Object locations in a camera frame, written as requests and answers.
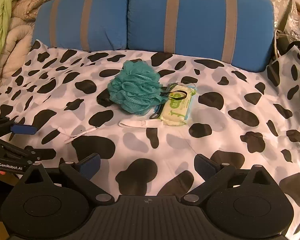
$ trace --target blue rubber tip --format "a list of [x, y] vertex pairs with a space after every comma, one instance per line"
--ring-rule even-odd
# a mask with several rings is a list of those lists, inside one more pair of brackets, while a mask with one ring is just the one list
[[32, 125], [15, 124], [10, 128], [11, 132], [15, 134], [29, 134], [34, 135], [37, 132], [37, 128]]

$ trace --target bed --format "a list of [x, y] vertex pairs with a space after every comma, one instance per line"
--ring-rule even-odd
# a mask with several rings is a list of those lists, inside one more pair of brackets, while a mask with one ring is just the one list
[[[164, 86], [196, 86], [186, 125], [123, 128], [122, 119], [145, 120], [153, 111], [135, 116], [115, 104], [97, 103], [126, 60], [146, 61]], [[297, 47], [264, 72], [250, 73], [212, 59], [135, 50], [84, 52], [48, 48], [37, 40], [25, 64], [0, 88], [0, 116], [37, 127], [34, 136], [3, 139], [19, 147], [54, 148], [57, 156], [43, 161], [45, 167], [56, 167], [61, 157], [77, 162], [100, 154], [101, 168], [92, 181], [116, 199], [120, 194], [182, 196], [203, 182], [194, 170], [198, 153], [238, 169], [261, 164], [293, 205], [287, 237], [300, 239]], [[65, 144], [67, 135], [93, 127], [98, 129]]]

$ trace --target white cord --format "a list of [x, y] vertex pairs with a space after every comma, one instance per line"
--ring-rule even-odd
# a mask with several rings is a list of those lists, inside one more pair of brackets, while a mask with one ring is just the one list
[[87, 133], [91, 133], [91, 132], [95, 131], [98, 128], [99, 127], [94, 127], [94, 128], [89, 129], [89, 130], [86, 130], [86, 131], [84, 131], [82, 133], [79, 133], [77, 135], [66, 134], [65, 130], [63, 130], [61, 127], [59, 127], [57, 130], [61, 134], [64, 134], [64, 135], [69, 136], [69, 137], [72, 137], [72, 138], [69, 138], [68, 140], [65, 140], [65, 144], [68, 144], [68, 143], [72, 142], [73, 140], [77, 139], [78, 137], [80, 137], [80, 136], [82, 136], [84, 134], [87, 134]]

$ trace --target blue cushion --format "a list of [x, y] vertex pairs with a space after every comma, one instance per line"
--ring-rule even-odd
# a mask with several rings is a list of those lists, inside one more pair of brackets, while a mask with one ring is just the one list
[[127, 47], [128, 0], [51, 0], [35, 22], [36, 39], [48, 47], [86, 51]]
[[[167, 0], [129, 0], [128, 48], [222, 60], [226, 0], [179, 0], [174, 51], [164, 49], [166, 4]], [[273, 22], [270, 0], [237, 0], [235, 44], [228, 63], [263, 71], [272, 49]]]

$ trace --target beige stripe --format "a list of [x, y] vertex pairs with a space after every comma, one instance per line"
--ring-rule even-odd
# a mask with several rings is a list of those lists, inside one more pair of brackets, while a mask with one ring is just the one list
[[81, 16], [81, 26], [80, 26], [80, 41], [82, 50], [90, 51], [88, 43], [88, 28], [89, 28], [89, 18], [90, 10], [93, 0], [84, 0], [82, 16]]
[[163, 51], [175, 53], [179, 0], [167, 0]]
[[238, 7], [237, 0], [226, 0], [226, 32], [221, 61], [232, 63], [235, 40], [237, 37]]
[[57, 12], [60, 0], [54, 0], [50, 13], [50, 46], [57, 47], [56, 29], [57, 29]]

